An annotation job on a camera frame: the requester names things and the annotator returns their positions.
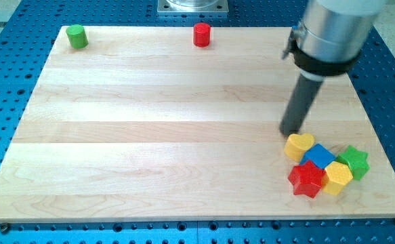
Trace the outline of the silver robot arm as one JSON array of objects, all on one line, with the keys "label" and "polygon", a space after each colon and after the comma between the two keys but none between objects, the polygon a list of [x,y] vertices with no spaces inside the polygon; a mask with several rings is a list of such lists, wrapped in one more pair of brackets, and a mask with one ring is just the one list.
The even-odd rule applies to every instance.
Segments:
[{"label": "silver robot arm", "polygon": [[300,73],[280,122],[284,136],[296,134],[326,77],[356,64],[386,0],[310,0],[291,28],[282,58],[292,55]]}]

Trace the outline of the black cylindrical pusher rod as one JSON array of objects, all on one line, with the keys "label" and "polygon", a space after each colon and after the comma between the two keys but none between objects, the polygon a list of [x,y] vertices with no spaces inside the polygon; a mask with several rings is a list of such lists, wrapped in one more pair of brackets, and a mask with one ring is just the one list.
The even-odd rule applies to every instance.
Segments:
[{"label": "black cylindrical pusher rod", "polygon": [[323,81],[321,76],[299,75],[279,125],[282,135],[290,136],[300,130]]}]

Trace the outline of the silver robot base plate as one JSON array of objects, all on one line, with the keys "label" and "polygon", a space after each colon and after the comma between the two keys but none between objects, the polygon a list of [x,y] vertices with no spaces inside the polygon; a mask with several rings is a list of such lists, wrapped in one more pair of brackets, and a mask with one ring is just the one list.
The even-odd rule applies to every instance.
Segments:
[{"label": "silver robot base plate", "polygon": [[159,14],[201,14],[229,12],[228,0],[158,0]]}]

